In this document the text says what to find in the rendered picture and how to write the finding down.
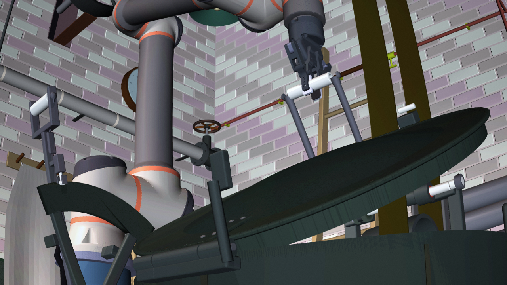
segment red rod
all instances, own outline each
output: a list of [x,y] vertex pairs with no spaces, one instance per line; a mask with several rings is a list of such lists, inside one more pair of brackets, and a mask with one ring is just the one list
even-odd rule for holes
[[[497,1],[497,4],[498,4],[498,3],[500,3],[499,5],[501,5],[501,7],[502,7],[502,9],[501,9],[501,10],[503,10],[503,11],[505,11],[505,13],[507,13],[507,8],[506,8],[506,7],[505,7],[505,5],[503,4],[503,2],[502,2],[501,0],[496,0],[496,1]],[[481,23],[481,22],[484,22],[484,21],[486,21],[486,20],[489,20],[489,19],[491,19],[491,18],[494,18],[494,17],[496,17],[496,16],[498,16],[498,15],[500,15],[500,14],[502,15],[502,19],[503,19],[503,23],[504,23],[504,25],[505,25],[505,29],[507,30],[507,21],[506,21],[506,19],[505,19],[505,15],[499,11],[499,12],[496,12],[496,13],[491,14],[491,15],[489,15],[489,16],[486,16],[486,17],[483,17],[483,18],[481,18],[481,19],[478,19],[478,20],[475,20],[475,21],[473,21],[473,22],[470,22],[470,23],[468,23],[468,24],[465,24],[465,25],[459,26],[459,27],[457,27],[457,28],[455,28],[455,29],[452,29],[452,30],[450,30],[450,31],[447,31],[447,32],[445,32],[445,33],[443,33],[443,34],[436,35],[436,36],[434,36],[433,38],[429,38],[429,39],[427,39],[427,40],[424,40],[424,41],[422,41],[422,42],[419,42],[419,43],[417,43],[417,46],[418,46],[418,47],[420,47],[420,46],[423,46],[423,45],[425,45],[425,44],[427,44],[427,43],[431,43],[431,42],[436,41],[436,40],[438,40],[438,39],[440,39],[440,38],[443,38],[443,37],[445,37],[445,36],[447,36],[447,35],[450,35],[450,34],[452,34],[452,33],[455,33],[455,32],[457,32],[457,31],[460,31],[460,30],[462,30],[462,29],[466,28],[467,26],[468,26],[468,27],[470,27],[470,26],[473,26],[473,25],[477,25],[477,24],[479,24],[479,23]],[[352,73],[354,73],[354,72],[357,72],[357,71],[361,70],[362,68],[363,68],[363,65],[362,65],[362,64],[360,64],[360,65],[355,66],[355,67],[353,67],[353,68],[349,68],[349,69],[347,69],[347,70],[345,70],[345,71],[341,72],[340,74],[341,74],[341,76],[342,76],[342,77],[344,77],[344,76],[347,76],[347,75],[352,74]],[[253,110],[253,111],[250,111],[250,112],[246,113],[246,114],[243,114],[243,115],[241,115],[241,116],[239,116],[239,117],[237,117],[237,118],[234,118],[234,119],[232,119],[232,120],[230,120],[230,121],[226,121],[226,122],[222,123],[222,127],[223,127],[223,126],[225,126],[225,124],[226,124],[226,123],[227,123],[227,124],[234,123],[234,122],[236,122],[236,121],[238,121],[238,120],[241,120],[241,119],[243,119],[243,118],[245,118],[245,117],[248,117],[248,116],[250,116],[250,115],[252,115],[252,114],[255,114],[255,113],[259,112],[259,111],[262,111],[262,110],[264,110],[264,109],[267,109],[267,108],[269,108],[269,107],[271,107],[271,106],[273,106],[273,105],[276,105],[276,104],[278,104],[278,103],[280,103],[280,102],[283,102],[283,100],[282,100],[282,99],[278,99],[278,100],[276,100],[276,101],[274,101],[274,102],[271,102],[271,103],[269,103],[269,104],[267,104],[267,105],[264,105],[264,106],[262,106],[262,107],[260,107],[260,108],[257,108],[257,109],[255,109],[255,110]]]

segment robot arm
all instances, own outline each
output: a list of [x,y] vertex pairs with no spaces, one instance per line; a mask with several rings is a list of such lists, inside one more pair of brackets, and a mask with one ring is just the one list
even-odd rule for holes
[[303,94],[313,92],[308,81],[331,71],[323,61],[324,7],[320,0],[286,0],[283,2],[283,22],[288,29],[289,43],[285,51],[294,72],[301,78]]

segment gray cloth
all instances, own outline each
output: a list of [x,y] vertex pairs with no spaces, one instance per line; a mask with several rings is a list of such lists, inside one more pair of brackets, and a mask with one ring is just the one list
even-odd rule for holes
[[5,285],[60,284],[55,248],[44,245],[44,237],[55,233],[37,192],[37,186],[46,183],[44,171],[27,165],[19,168],[7,205]]

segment white cylindrical handle bar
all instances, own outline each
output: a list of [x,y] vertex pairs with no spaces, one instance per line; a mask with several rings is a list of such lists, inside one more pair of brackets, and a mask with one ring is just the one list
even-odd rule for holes
[[375,211],[373,211],[373,212],[369,212],[367,215],[369,215],[369,216],[373,216],[373,215],[375,215],[376,213],[379,213],[379,209],[376,209],[376,210],[375,210]]
[[[310,79],[308,81],[308,85],[313,90],[324,88],[324,87],[332,84],[331,77],[333,77],[333,76],[331,75],[331,73],[328,72],[328,73],[323,74],[321,76],[317,76],[315,78]],[[292,100],[302,97],[303,96],[303,89],[301,89],[301,84],[287,89],[287,96]]]
[[403,113],[411,111],[413,109],[415,109],[415,103],[412,103],[412,104],[406,105],[405,107],[399,108],[398,114],[403,114]]
[[32,107],[30,107],[30,113],[34,116],[40,115],[44,112],[45,109],[49,107],[48,95],[47,93],[42,96],[39,100],[37,100]]
[[[461,177],[461,184],[463,184],[463,186],[465,186],[465,179],[463,177]],[[440,193],[451,191],[453,189],[456,189],[456,185],[454,185],[454,180],[450,180],[450,181],[440,183],[438,185],[430,187],[429,194],[431,196],[435,196]]]

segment valve handwheel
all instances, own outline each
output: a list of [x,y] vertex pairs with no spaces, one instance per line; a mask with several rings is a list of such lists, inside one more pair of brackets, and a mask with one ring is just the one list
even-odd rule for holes
[[209,134],[220,131],[222,125],[214,120],[199,120],[192,127],[198,133]]

